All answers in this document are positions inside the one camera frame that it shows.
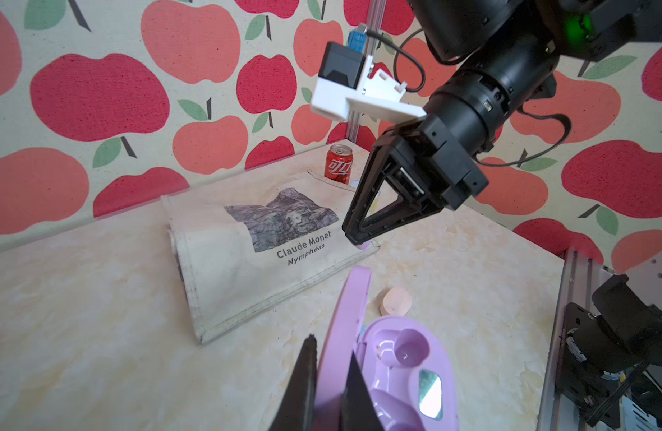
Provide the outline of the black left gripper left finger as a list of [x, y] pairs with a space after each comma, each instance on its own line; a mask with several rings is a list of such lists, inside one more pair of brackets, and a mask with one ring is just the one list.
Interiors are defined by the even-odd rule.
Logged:
[[318, 342], [314, 335], [303, 341], [279, 409], [269, 431], [308, 431], [312, 428], [318, 377]]

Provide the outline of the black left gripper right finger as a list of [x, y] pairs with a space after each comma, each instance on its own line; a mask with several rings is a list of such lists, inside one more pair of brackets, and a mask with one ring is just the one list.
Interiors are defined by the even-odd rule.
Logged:
[[341, 399], [340, 429], [343, 431], [383, 431], [357, 358], [351, 355], [345, 391]]

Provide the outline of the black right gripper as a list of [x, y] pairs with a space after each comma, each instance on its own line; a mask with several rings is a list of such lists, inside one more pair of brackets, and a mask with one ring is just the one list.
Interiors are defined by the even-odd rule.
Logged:
[[[559, 54], [532, 32], [496, 36], [429, 99], [426, 117], [397, 125], [375, 143], [342, 224], [362, 245], [476, 197], [488, 180], [476, 155], [534, 97], [550, 98]], [[380, 203], [381, 188], [396, 195]]]

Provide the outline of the purple earbud charging case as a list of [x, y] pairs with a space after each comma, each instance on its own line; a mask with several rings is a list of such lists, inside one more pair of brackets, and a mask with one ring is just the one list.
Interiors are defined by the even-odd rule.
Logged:
[[451, 361], [437, 337], [406, 317], [363, 328], [371, 278], [367, 267], [353, 267], [336, 303], [318, 365], [313, 429], [341, 430], [352, 354], [384, 430], [459, 429]]

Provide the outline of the pink earbud charging case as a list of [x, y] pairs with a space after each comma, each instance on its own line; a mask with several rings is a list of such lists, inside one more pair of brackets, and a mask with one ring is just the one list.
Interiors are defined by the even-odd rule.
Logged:
[[405, 317], [413, 305], [413, 297], [403, 287], [390, 288], [380, 303], [380, 316]]

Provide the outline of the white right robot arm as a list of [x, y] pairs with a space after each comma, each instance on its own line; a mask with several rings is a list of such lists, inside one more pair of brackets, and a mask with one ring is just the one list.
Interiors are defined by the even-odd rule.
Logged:
[[372, 148], [343, 222], [364, 244], [455, 210], [488, 185], [478, 156], [525, 102], [551, 98], [561, 57], [600, 61], [630, 42], [662, 42], [662, 1], [414, 1], [435, 59], [456, 66], [413, 120]]

